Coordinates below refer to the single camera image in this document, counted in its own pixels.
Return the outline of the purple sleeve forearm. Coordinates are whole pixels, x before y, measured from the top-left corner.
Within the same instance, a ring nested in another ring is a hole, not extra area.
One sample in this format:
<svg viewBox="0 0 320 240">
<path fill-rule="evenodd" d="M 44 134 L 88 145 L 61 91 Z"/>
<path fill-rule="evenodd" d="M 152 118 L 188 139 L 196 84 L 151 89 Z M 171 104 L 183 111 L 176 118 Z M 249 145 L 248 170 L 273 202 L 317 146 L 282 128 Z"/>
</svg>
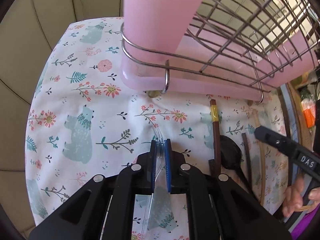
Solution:
<svg viewBox="0 0 320 240">
<path fill-rule="evenodd" d="M 315 216 L 318 208 L 314 209 L 312 212 L 307 213 L 302 220 L 297 224 L 297 226 L 291 232 L 291 236 L 293 240 L 296 240 L 308 227 L 313 217 Z"/>
</svg>

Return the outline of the person's right hand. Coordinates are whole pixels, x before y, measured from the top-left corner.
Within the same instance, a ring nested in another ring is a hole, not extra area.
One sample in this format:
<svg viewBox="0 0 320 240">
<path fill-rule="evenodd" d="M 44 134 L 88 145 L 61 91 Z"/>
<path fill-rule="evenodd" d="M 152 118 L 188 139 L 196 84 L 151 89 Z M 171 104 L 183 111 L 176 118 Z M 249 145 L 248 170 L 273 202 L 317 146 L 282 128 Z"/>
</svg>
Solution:
<svg viewBox="0 0 320 240">
<path fill-rule="evenodd" d="M 285 191 L 282 213 L 284 217 L 290 217 L 294 212 L 298 212 L 303 204 L 302 193 L 304 190 L 304 176 L 299 174 L 294 184 L 289 186 Z M 313 211 L 319 205 L 319 187 L 310 191 L 308 199 L 312 201 L 312 205 L 308 209 L 308 213 Z"/>
</svg>

